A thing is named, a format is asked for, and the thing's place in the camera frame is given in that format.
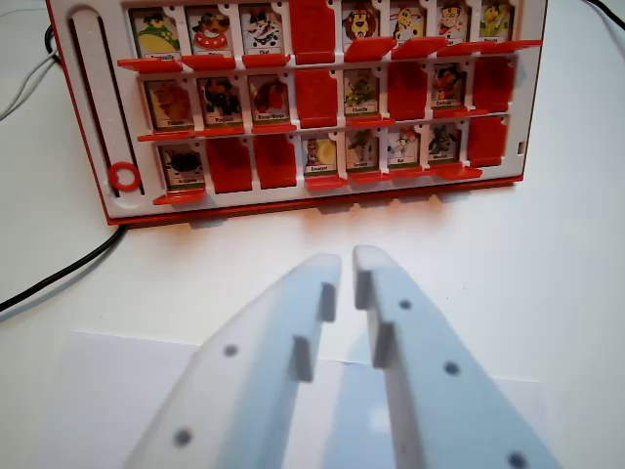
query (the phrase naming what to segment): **screw hole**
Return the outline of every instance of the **screw hole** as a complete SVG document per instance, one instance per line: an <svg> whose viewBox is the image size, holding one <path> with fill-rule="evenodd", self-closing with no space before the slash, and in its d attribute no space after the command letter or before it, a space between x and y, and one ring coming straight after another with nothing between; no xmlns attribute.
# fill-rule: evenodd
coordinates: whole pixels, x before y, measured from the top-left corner
<svg viewBox="0 0 625 469"><path fill-rule="evenodd" d="M508 456L508 463L515 469L523 469L527 467L527 460L520 452L513 452Z"/></svg>
<svg viewBox="0 0 625 469"><path fill-rule="evenodd" d="M460 372L460 367L455 362L447 362L445 364L445 372L456 376Z"/></svg>
<svg viewBox="0 0 625 469"><path fill-rule="evenodd" d="M234 344L229 344L224 347L224 355L226 357L234 357L236 354L238 354L238 347Z"/></svg>
<svg viewBox="0 0 625 469"><path fill-rule="evenodd" d="M193 436L187 428L181 428L174 435L174 445L178 448L183 448L191 442L192 438Z"/></svg>

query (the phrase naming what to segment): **white surface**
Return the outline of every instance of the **white surface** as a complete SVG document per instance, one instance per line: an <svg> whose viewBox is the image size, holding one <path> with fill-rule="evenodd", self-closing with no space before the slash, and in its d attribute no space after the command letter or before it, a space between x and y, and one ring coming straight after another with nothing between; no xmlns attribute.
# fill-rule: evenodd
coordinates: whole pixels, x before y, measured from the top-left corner
<svg viewBox="0 0 625 469"><path fill-rule="evenodd" d="M0 102L45 55L47 24L45 12L0 19ZM128 233L87 276L0 324L0 467L26 467L72 329L197 344L305 258L336 253L347 267L357 243L395 257L489 375L544 383L564 467L620 467L625 39L615 34L584 2L550 2L525 181L513 188ZM7 298L112 229L60 70L0 125L0 142ZM351 284L344 269L324 358L367 356Z"/></svg>
<svg viewBox="0 0 625 469"><path fill-rule="evenodd" d="M121 468L195 349L173 342L72 333L33 448L32 467ZM541 383L507 379L496 383L544 434ZM314 382L299 388L282 467L394 467L390 430L381 371L362 363L319 361Z"/></svg>

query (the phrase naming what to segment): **red plastic ledge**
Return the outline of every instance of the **red plastic ledge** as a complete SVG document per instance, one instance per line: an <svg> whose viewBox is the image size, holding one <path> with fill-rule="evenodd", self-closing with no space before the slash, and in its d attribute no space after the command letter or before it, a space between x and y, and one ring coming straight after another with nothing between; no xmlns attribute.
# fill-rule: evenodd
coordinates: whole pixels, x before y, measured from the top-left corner
<svg viewBox="0 0 625 469"><path fill-rule="evenodd" d="M206 196L204 189L185 189L181 191L167 191L153 202L154 205L174 205L177 203L198 202Z"/></svg>
<svg viewBox="0 0 625 469"><path fill-rule="evenodd" d="M156 57L146 57L144 59L122 59L117 61L121 67L138 73L168 73L183 71L183 65L178 61L165 61Z"/></svg>
<svg viewBox="0 0 625 469"><path fill-rule="evenodd" d="M345 53L345 62L378 62L396 45L392 37L358 37Z"/></svg>
<svg viewBox="0 0 625 469"><path fill-rule="evenodd" d="M248 68L266 68L270 66L285 66L291 60L291 55L266 54L262 56L243 56L242 59Z"/></svg>
<svg viewBox="0 0 625 469"><path fill-rule="evenodd" d="M236 67L234 57L224 56L183 56L183 64L195 71L227 70Z"/></svg>

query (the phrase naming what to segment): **red plastic flap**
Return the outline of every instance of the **red plastic flap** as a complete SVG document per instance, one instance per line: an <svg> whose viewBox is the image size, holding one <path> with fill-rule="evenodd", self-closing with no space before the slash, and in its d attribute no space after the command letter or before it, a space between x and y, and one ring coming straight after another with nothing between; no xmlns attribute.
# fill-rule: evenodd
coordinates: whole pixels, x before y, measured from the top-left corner
<svg viewBox="0 0 625 469"><path fill-rule="evenodd" d="M282 134L284 132L293 132L294 130L297 130L297 127L288 122L283 124L261 124L252 127L253 134Z"/></svg>
<svg viewBox="0 0 625 469"><path fill-rule="evenodd" d="M242 125L232 125L231 127L211 127L195 132L196 137L220 137L223 135L240 135L245 133Z"/></svg>
<svg viewBox="0 0 625 469"><path fill-rule="evenodd" d="M377 171L361 171L358 173L349 173L348 179L352 183L371 184L389 181L391 179L391 175L382 174L382 171L378 169Z"/></svg>
<svg viewBox="0 0 625 469"><path fill-rule="evenodd" d="M507 57L480 57L476 60L473 102L490 112L505 112L512 100L516 66Z"/></svg>
<svg viewBox="0 0 625 469"><path fill-rule="evenodd" d="M254 137L254 152L262 189L295 186L295 149L286 135Z"/></svg>
<svg viewBox="0 0 625 469"><path fill-rule="evenodd" d="M465 117L471 115L486 115L488 114L488 109L471 109L468 110L466 107L453 107L451 109L434 109L433 116L435 118L446 118L446 117Z"/></svg>
<svg viewBox="0 0 625 469"><path fill-rule="evenodd" d="M461 162L458 163L440 163L432 165L433 174L436 174L445 181L462 181L465 179L474 179L481 176L481 169L465 166Z"/></svg>
<svg viewBox="0 0 625 469"><path fill-rule="evenodd" d="M240 139L208 139L206 156L216 193L252 190L250 152Z"/></svg>
<svg viewBox="0 0 625 469"><path fill-rule="evenodd" d="M471 119L467 158L471 166L499 166L506 152L508 125L499 116Z"/></svg>
<svg viewBox="0 0 625 469"><path fill-rule="evenodd" d="M358 129L368 129L371 127L387 127L395 124L394 119L383 118L380 114L363 115L362 117L348 117L346 119L349 127Z"/></svg>
<svg viewBox="0 0 625 469"><path fill-rule="evenodd" d="M296 0L289 3L291 41L298 64L334 62L336 35L334 10L327 0Z"/></svg>
<svg viewBox="0 0 625 469"><path fill-rule="evenodd" d="M283 54L265 54L265 55L251 55L243 56L243 63L248 68L266 68L269 66L285 66L291 59L291 55L285 56Z"/></svg>
<svg viewBox="0 0 625 469"><path fill-rule="evenodd" d="M393 119L424 118L428 100L428 74L416 62L389 64L388 96L389 114Z"/></svg>
<svg viewBox="0 0 625 469"><path fill-rule="evenodd" d="M153 134L140 135L139 142L166 142L168 140L190 139L195 136L194 130L176 130L172 132L154 132Z"/></svg>
<svg viewBox="0 0 625 469"><path fill-rule="evenodd" d="M345 53L345 62L377 62L396 45L392 37L357 37Z"/></svg>
<svg viewBox="0 0 625 469"><path fill-rule="evenodd" d="M138 73L169 73L183 71L183 65L178 61L165 61L157 57L143 59L122 59L117 61L119 66L137 71Z"/></svg>
<svg viewBox="0 0 625 469"><path fill-rule="evenodd" d="M338 175L313 176L306 178L306 187L309 191L324 191L327 189L339 189L346 186L348 182Z"/></svg>
<svg viewBox="0 0 625 469"><path fill-rule="evenodd" d="M542 39L524 40L524 41L508 41L508 42L487 42L481 52L483 54L512 54L521 49L529 49L530 47L540 47L543 45Z"/></svg>
<svg viewBox="0 0 625 469"><path fill-rule="evenodd" d="M297 70L295 93L303 129L336 125L338 85L329 70Z"/></svg>
<svg viewBox="0 0 625 469"><path fill-rule="evenodd" d="M413 37L391 52L393 60L427 57L449 44L446 37Z"/></svg>
<svg viewBox="0 0 625 469"><path fill-rule="evenodd" d="M186 189L181 191L169 191L161 195L153 202L154 205L174 205L176 203L198 202L206 196L204 189Z"/></svg>
<svg viewBox="0 0 625 469"><path fill-rule="evenodd" d="M190 66L195 71L202 70L226 70L236 67L234 57L224 56L183 56L183 64Z"/></svg>
<svg viewBox="0 0 625 469"><path fill-rule="evenodd" d="M487 49L491 42L460 42L453 46L446 46L437 50L439 57L470 56L473 52Z"/></svg>

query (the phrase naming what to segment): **lion character card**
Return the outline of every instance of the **lion character card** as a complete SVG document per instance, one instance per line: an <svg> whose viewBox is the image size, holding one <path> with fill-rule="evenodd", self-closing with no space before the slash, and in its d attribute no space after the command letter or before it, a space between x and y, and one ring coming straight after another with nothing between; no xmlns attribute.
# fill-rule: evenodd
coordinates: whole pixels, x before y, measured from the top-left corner
<svg viewBox="0 0 625 469"><path fill-rule="evenodd" d="M343 51L357 38L380 35L380 12L368 2L343 2Z"/></svg>
<svg viewBox="0 0 625 469"><path fill-rule="evenodd" d="M176 80L147 81L146 93L154 130L193 128L187 90Z"/></svg>

